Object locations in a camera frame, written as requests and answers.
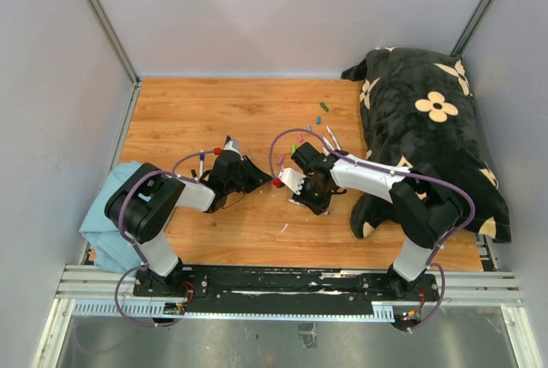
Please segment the dark green cap marker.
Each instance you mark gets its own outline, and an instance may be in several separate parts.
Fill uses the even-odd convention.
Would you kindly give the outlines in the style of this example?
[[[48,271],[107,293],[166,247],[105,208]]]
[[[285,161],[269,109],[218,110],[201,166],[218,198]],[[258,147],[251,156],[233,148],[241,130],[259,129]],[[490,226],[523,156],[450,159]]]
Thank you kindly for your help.
[[[333,141],[333,143],[334,143],[336,149],[337,149],[338,151],[341,151],[342,148],[341,148],[341,146],[340,146],[340,144],[339,144],[339,142],[338,142],[338,140],[337,140],[336,135],[333,133],[333,131],[331,130],[331,128],[330,128],[329,126],[326,125],[325,128],[326,128],[328,134],[330,135],[330,137],[331,137],[331,139],[332,139],[332,141]]]

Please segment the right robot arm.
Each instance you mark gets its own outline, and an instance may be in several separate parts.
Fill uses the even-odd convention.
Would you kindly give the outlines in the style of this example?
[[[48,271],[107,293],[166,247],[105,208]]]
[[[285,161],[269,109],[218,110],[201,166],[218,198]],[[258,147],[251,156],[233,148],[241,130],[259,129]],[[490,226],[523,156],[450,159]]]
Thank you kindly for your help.
[[[434,247],[463,214],[456,188],[438,178],[429,164],[394,167],[371,163],[345,151],[325,155],[311,144],[298,147],[291,159],[298,170],[285,168],[281,184],[292,200],[316,215],[329,209],[331,197],[358,190],[369,198],[365,225],[390,220],[405,234],[402,248],[387,271],[387,288],[399,300],[416,293]]]

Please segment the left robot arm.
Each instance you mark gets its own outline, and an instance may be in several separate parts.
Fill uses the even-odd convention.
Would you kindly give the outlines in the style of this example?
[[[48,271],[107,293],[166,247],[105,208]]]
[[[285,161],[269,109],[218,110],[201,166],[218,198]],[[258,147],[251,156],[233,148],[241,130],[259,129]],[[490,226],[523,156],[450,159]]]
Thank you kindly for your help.
[[[134,294],[188,297],[193,293],[183,275],[183,262],[165,236],[177,208],[212,214],[225,207],[232,193],[247,195],[272,180],[235,149],[217,149],[213,154],[212,168],[189,178],[143,163],[107,200],[105,216],[140,259],[134,270],[140,286]]]

